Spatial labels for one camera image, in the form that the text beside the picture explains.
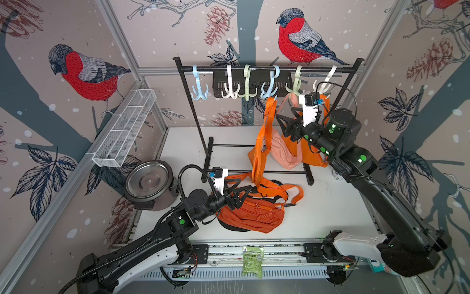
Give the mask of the orange sling bag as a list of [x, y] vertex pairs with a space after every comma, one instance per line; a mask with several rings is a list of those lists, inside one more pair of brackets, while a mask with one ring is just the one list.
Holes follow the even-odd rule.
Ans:
[[[326, 106], [326, 110], [330, 110], [330, 100], [329, 96], [325, 96], [324, 94], [320, 95], [320, 99], [324, 102], [324, 106]], [[281, 107], [287, 102], [290, 101], [294, 107], [299, 106], [298, 96], [294, 93], [289, 93], [285, 96], [285, 100], [282, 102]], [[302, 163], [313, 165], [316, 167], [323, 167], [326, 168], [328, 163], [325, 159], [322, 158], [322, 155], [317, 153], [318, 149], [314, 147], [309, 147], [309, 144], [305, 140], [300, 140], [297, 143], [290, 140], [290, 137], [286, 137], [282, 135], [282, 140], [284, 141], [286, 148], [289, 150], [290, 157], [292, 158], [291, 162], [295, 165], [294, 167], [300, 163], [300, 159], [302, 159]]]

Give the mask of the orange crossbody bag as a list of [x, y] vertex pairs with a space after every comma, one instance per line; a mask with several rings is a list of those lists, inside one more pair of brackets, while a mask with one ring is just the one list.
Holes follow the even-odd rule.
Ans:
[[293, 207], [304, 197], [302, 187], [292, 184], [278, 185], [263, 176], [267, 157], [272, 148], [272, 124], [275, 118], [276, 106], [277, 102], [274, 98], [267, 100], [264, 123], [258, 133], [254, 148], [248, 153], [248, 158], [252, 164], [252, 171], [245, 174], [228, 176], [225, 178], [225, 182], [228, 185], [232, 185], [237, 180], [243, 181], [246, 178], [250, 178], [251, 182], [255, 185], [254, 188], [256, 188], [255, 191], [252, 191], [252, 197], [275, 198], [280, 196], [284, 200], [280, 206]]

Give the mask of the pink waist bag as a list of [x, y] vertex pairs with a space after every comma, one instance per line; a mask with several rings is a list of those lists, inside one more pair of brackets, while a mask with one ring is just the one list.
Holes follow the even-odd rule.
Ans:
[[296, 154], [293, 154], [283, 137], [275, 130], [272, 130], [272, 147], [270, 155], [285, 169], [291, 170], [302, 162], [301, 143], [292, 142], [295, 146]]

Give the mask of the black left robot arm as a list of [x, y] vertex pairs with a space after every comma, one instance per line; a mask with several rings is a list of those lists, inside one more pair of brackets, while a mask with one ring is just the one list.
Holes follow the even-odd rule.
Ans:
[[[198, 170], [211, 191], [196, 189], [186, 195], [182, 189], [182, 175], [188, 169]], [[223, 181], [219, 191], [208, 172], [194, 164], [186, 165], [177, 177], [180, 203], [164, 213], [155, 227], [141, 238], [112, 253], [84, 257], [76, 277], [59, 292], [63, 294], [76, 285], [80, 294], [117, 294], [156, 268], [187, 262], [193, 253], [189, 237], [198, 230], [198, 224], [207, 223], [206, 218], [220, 213], [222, 208], [235, 210], [242, 207], [253, 187], [240, 183], [241, 180]]]

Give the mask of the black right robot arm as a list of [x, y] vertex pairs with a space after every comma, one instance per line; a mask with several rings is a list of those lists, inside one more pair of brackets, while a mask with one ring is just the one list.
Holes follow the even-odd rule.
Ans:
[[392, 230], [372, 237], [334, 230], [323, 241], [324, 258], [370, 258], [384, 262], [404, 277], [435, 269], [440, 255], [452, 242], [450, 235], [426, 224], [400, 192], [393, 189], [387, 173], [371, 153], [355, 145], [361, 123], [352, 111], [332, 111], [326, 125], [304, 124], [301, 109], [291, 111], [293, 118], [276, 115], [284, 136], [292, 141], [304, 139], [325, 154], [329, 165], [370, 202]]

